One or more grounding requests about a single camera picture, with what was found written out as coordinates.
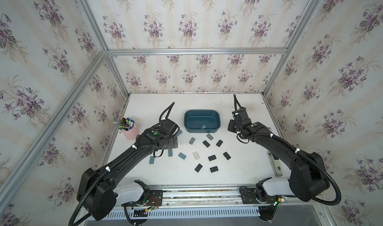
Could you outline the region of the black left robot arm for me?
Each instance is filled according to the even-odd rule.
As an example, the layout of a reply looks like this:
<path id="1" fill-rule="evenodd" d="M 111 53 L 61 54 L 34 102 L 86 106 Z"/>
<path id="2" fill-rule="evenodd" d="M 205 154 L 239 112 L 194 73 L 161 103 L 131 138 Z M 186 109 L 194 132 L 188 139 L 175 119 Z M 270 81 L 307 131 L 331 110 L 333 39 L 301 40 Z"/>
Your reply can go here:
<path id="1" fill-rule="evenodd" d="M 77 193 L 78 205 L 70 220 L 77 226 L 89 217 L 101 220 L 117 203 L 114 189 L 120 181 L 144 158 L 157 157 L 156 152 L 177 148 L 177 133 L 180 127 L 169 119 L 175 103 L 171 103 L 160 115 L 159 122 L 136 136 L 135 143 L 117 158 L 97 170 L 87 169 L 81 176 Z"/>

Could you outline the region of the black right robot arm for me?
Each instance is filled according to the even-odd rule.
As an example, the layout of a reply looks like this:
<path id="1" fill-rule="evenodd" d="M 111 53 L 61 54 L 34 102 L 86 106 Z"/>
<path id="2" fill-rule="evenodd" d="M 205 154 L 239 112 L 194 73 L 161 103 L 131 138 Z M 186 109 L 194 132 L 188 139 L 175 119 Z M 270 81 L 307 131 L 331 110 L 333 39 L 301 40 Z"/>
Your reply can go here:
<path id="1" fill-rule="evenodd" d="M 294 196 L 303 202 L 311 200 L 328 206 L 341 203 L 342 193 L 336 181 L 327 172 L 323 158 L 316 152 L 307 153 L 275 135 L 260 122 L 253 123 L 246 108 L 234 99 L 233 119 L 228 131 L 235 133 L 239 142 L 254 142 L 276 156 L 290 169 L 288 178 L 266 178 L 256 185 L 256 199 L 266 203 L 274 196 Z"/>

